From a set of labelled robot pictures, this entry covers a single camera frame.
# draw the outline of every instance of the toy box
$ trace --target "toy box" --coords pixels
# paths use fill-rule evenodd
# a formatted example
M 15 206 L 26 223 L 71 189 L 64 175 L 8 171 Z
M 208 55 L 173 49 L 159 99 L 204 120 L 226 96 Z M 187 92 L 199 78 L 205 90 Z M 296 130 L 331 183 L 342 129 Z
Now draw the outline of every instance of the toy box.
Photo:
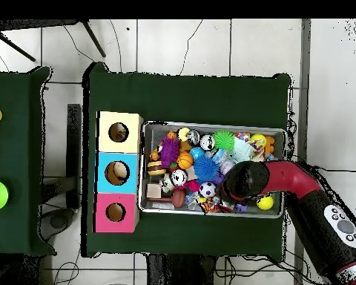
M 96 112 L 93 232 L 134 232 L 141 125 L 138 114 Z

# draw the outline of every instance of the dark green tablecloth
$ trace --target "dark green tablecloth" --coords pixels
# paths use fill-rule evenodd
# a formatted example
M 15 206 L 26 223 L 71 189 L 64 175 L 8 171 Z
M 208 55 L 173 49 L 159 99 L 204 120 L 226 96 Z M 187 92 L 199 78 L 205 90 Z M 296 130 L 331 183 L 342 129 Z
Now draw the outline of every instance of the dark green tablecloth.
M 0 210 L 0 252 L 52 255 L 38 233 L 42 169 L 42 84 L 50 69 L 0 73 L 0 181 L 9 200 Z
M 92 252 L 203 255 L 282 255 L 283 216 L 277 219 L 141 213 L 133 234 L 92 233 L 96 111 L 138 113 L 144 120 L 283 128 L 290 78 L 162 76 L 108 73 L 102 63 L 85 72 L 82 243 Z

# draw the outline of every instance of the soccer ball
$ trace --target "soccer ball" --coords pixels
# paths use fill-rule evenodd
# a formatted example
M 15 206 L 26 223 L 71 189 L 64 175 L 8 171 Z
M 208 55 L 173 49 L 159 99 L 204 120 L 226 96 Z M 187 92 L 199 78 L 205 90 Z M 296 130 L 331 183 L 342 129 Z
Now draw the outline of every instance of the soccer ball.
M 209 181 L 205 181 L 202 185 L 200 185 L 200 190 L 199 193 L 203 197 L 214 197 L 216 192 L 216 186 L 213 183 L 210 183 Z
M 210 151 L 215 146 L 215 139 L 213 136 L 206 134 L 200 139 L 200 146 L 205 151 Z

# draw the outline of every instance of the table leg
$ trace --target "table leg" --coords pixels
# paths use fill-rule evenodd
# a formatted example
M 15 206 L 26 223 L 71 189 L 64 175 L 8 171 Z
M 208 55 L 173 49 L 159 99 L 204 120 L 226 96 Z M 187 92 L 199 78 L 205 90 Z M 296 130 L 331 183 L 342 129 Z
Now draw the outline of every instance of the table leg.
M 36 59 L 33 58 L 29 53 L 26 51 L 23 51 L 19 46 L 16 46 L 13 44 L 7 37 L 5 37 L 1 32 L 0 32 L 0 39 L 7 45 L 11 46 L 11 48 L 17 50 L 21 55 L 27 57 L 30 61 L 35 62 Z
M 88 32 L 88 35 L 90 35 L 93 43 L 95 44 L 96 48 L 98 48 L 98 51 L 100 52 L 100 54 L 102 55 L 103 58 L 106 57 L 105 52 L 103 51 L 102 47 L 100 46 L 95 34 L 93 33 L 93 31 L 91 30 L 90 25 L 88 25 L 87 21 L 82 21 L 83 25 L 85 26 L 86 31 Z

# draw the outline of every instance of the orange ball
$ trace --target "orange ball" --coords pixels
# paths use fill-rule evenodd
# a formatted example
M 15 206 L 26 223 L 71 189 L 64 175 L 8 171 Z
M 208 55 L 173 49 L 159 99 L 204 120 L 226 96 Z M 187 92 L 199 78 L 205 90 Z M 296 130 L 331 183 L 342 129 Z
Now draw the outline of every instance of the orange ball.
M 177 164 L 181 169 L 192 167 L 193 162 L 194 159 L 188 152 L 182 152 L 180 155 L 178 155 Z

